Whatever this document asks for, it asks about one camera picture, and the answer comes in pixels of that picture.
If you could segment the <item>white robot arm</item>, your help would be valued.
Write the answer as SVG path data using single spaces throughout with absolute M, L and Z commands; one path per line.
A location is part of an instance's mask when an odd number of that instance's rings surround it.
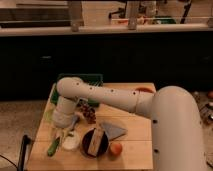
M 92 86 L 77 77 L 56 83 L 59 99 L 52 120 L 66 128 L 81 98 L 151 120 L 154 171 L 207 171 L 202 123 L 193 96 L 178 86 L 155 93 Z

